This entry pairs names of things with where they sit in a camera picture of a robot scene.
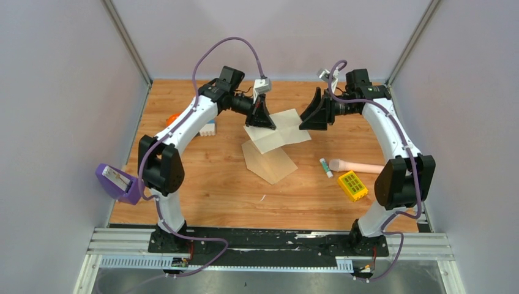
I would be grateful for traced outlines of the lined letter paper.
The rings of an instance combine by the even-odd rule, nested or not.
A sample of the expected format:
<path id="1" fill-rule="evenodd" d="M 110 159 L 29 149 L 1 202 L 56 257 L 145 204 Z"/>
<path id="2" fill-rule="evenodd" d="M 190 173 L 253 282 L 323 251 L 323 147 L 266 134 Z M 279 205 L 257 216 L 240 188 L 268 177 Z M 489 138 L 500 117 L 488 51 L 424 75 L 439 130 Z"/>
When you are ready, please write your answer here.
<path id="1" fill-rule="evenodd" d="M 261 154 L 312 139 L 307 130 L 299 129 L 302 120 L 295 108 L 274 113 L 271 118 L 276 125 L 275 130 L 244 126 L 247 135 Z"/>

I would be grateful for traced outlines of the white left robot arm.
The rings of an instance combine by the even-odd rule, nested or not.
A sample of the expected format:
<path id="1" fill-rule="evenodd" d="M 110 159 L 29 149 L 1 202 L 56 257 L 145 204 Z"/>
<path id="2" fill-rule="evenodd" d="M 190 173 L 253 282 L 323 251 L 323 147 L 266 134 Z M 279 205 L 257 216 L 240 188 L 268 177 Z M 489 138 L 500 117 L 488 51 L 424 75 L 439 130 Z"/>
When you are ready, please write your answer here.
<path id="1" fill-rule="evenodd" d="M 272 89 L 270 79 L 265 75 L 256 79 L 249 97 L 238 90 L 244 76 L 240 70 L 223 67 L 219 77 L 195 88 L 193 100 L 172 124 L 153 137 L 143 136 L 139 142 L 138 188 L 151 191 L 150 199 L 159 216 L 157 224 L 167 232 L 163 243 L 173 253 L 187 247 L 179 203 L 179 188 L 185 178 L 181 156 L 196 134 L 225 110 L 245 115 L 246 126 L 276 128 L 266 107 L 266 93 Z"/>

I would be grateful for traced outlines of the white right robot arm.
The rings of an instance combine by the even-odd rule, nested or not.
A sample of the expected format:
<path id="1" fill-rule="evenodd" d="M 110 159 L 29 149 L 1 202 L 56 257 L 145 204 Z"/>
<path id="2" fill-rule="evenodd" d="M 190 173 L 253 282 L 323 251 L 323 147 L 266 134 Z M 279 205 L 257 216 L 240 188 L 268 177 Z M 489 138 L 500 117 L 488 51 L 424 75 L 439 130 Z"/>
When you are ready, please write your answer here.
<path id="1" fill-rule="evenodd" d="M 352 226 L 349 246 L 356 255 L 366 255 L 374 247 L 373 238 L 397 215 L 417 208 L 413 219 L 420 217 L 427 198 L 436 162 L 416 147 L 398 120 L 389 88 L 374 85 L 367 69 L 346 73 L 345 92 L 335 96 L 339 71 L 321 69 L 318 77 L 328 88 L 317 88 L 308 107 L 300 115 L 301 130 L 327 130 L 337 116 L 360 114 L 369 123 L 381 146 L 386 164 L 374 185 L 376 200 L 367 213 Z"/>

